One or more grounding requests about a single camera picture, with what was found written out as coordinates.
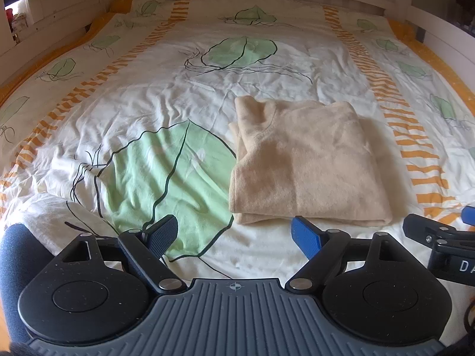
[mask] green leaf pattern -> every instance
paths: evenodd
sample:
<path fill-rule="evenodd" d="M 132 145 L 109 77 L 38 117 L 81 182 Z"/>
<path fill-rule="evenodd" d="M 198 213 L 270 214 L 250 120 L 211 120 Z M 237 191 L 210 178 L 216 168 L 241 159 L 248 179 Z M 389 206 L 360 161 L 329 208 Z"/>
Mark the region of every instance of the green leaf pattern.
<path fill-rule="evenodd" d="M 440 98 L 439 96 L 430 96 L 432 104 L 437 108 L 444 119 L 457 119 L 454 108 L 449 101 Z"/>
<path fill-rule="evenodd" d="M 191 121 L 144 132 L 98 175 L 110 222 L 123 232 L 173 214 L 179 233 L 167 256 L 196 256 L 230 226 L 235 163 L 223 141 Z"/>
<path fill-rule="evenodd" d="M 70 74 L 73 71 L 75 65 L 76 65 L 76 62 L 73 59 L 67 58 L 67 59 L 58 61 L 53 66 L 53 68 L 51 68 L 47 72 L 47 74 L 51 78 L 51 80 L 54 80 L 57 77 L 63 77 Z"/>
<path fill-rule="evenodd" d="M 277 52 L 272 40 L 250 37 L 232 37 L 210 48 L 203 57 L 207 66 L 243 68 L 268 58 Z"/>
<path fill-rule="evenodd" d="M 225 20 L 233 21 L 236 24 L 250 26 L 259 23 L 273 23 L 277 20 L 277 18 L 275 16 L 268 15 L 260 7 L 254 5 L 250 9 L 239 11 L 234 17 L 226 17 Z"/>
<path fill-rule="evenodd" d="M 408 76 L 412 76 L 416 78 L 427 76 L 426 72 L 422 68 L 416 67 L 414 65 L 406 64 L 403 61 L 398 61 L 398 66 L 401 69 L 401 71 Z"/>
<path fill-rule="evenodd" d="M 27 102 L 29 99 L 28 96 L 22 96 L 18 99 L 15 99 L 13 103 L 10 103 L 5 109 L 0 111 L 0 126 L 3 126 L 10 118 L 15 115 L 20 108 Z"/>
<path fill-rule="evenodd" d="M 120 36 L 117 36 L 117 35 L 104 36 L 104 37 L 101 37 L 97 40 L 94 40 L 91 43 L 91 46 L 94 47 L 94 48 L 105 49 L 107 47 L 110 47 L 112 44 L 114 44 L 119 39 L 120 39 Z"/>
<path fill-rule="evenodd" d="M 149 0 L 145 2 L 140 9 L 140 14 L 142 16 L 151 16 L 159 4 L 160 3 L 157 0 Z"/>
<path fill-rule="evenodd" d="M 374 25 L 370 20 L 359 19 L 356 24 L 364 31 L 375 31 L 378 29 L 378 27 L 376 27 L 376 25 Z"/>
<path fill-rule="evenodd" d="M 393 51 L 397 52 L 399 51 L 399 48 L 397 45 L 395 45 L 391 40 L 385 40 L 385 39 L 378 39 L 376 40 L 376 44 L 381 47 L 382 49 L 386 51 Z"/>

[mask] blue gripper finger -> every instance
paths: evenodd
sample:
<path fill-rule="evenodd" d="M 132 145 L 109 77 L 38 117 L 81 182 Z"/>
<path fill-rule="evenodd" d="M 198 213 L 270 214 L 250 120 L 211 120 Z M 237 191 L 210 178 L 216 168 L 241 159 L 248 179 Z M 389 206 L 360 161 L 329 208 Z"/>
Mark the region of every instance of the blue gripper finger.
<path fill-rule="evenodd" d="M 462 221 L 467 225 L 475 226 L 475 207 L 465 206 L 463 208 Z"/>
<path fill-rule="evenodd" d="M 298 218 L 292 220 L 292 239 L 308 259 L 313 258 L 322 248 L 320 237 Z"/>

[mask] beige towel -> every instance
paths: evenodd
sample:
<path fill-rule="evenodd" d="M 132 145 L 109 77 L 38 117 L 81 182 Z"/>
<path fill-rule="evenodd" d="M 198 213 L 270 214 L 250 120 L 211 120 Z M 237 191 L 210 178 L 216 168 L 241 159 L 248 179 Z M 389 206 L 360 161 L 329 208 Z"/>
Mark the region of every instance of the beige towel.
<path fill-rule="evenodd" d="M 353 107 L 236 98 L 229 209 L 239 223 L 276 217 L 357 225 L 391 221 L 370 145 Z"/>

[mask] ribbed gray surface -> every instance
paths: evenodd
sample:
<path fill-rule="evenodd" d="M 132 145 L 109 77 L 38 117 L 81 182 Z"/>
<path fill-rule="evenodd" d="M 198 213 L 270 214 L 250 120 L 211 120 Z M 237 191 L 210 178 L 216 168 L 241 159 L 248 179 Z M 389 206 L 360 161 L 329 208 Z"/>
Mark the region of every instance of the ribbed gray surface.
<path fill-rule="evenodd" d="M 356 340 L 328 322 L 311 297 L 282 290 L 277 279 L 198 279 L 185 293 L 160 297 L 141 324 L 115 340 L 30 346 L 44 356 L 433 356 L 443 348 L 435 340 L 400 348 Z"/>

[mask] window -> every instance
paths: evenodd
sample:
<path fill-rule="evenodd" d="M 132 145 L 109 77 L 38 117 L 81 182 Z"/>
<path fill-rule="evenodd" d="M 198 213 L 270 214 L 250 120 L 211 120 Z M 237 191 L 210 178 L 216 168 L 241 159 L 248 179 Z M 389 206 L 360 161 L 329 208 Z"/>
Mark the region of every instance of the window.
<path fill-rule="evenodd" d="M 27 11 L 27 0 L 18 0 L 7 7 L 5 7 L 5 10 L 7 9 L 13 9 L 13 14 L 16 15 L 17 13 L 20 12 L 26 12 Z"/>

